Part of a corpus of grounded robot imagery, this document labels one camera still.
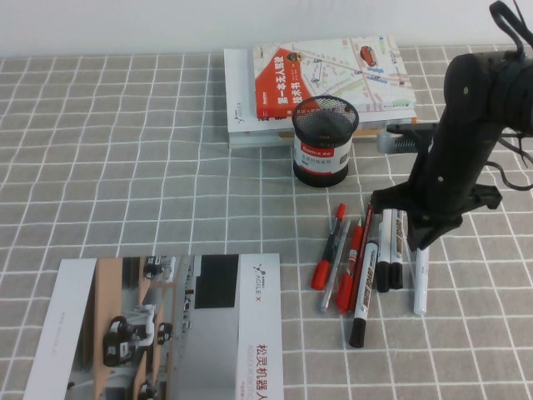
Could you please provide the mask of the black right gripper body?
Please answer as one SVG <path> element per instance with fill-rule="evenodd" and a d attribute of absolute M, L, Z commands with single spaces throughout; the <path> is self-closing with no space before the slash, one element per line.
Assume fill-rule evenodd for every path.
<path fill-rule="evenodd" d="M 417 156 L 406 182 L 371 195 L 374 211 L 400 209 L 433 225 L 460 219 L 481 206 L 472 191 L 500 136 L 501 125 L 490 122 L 387 126 L 377 136 L 378 150 Z"/>

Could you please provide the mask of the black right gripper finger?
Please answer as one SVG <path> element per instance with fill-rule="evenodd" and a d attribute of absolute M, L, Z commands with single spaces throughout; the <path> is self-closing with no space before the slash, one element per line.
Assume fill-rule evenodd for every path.
<path fill-rule="evenodd" d="M 424 236 L 424 248 L 428 248 L 434 241 L 451 230 L 458 228 L 462 224 L 461 219 L 449 219 L 440 221 L 431 226 Z"/>
<path fill-rule="evenodd" d="M 407 216 L 407 242 L 410 250 L 423 250 L 433 242 L 433 223 L 428 217 Z"/>

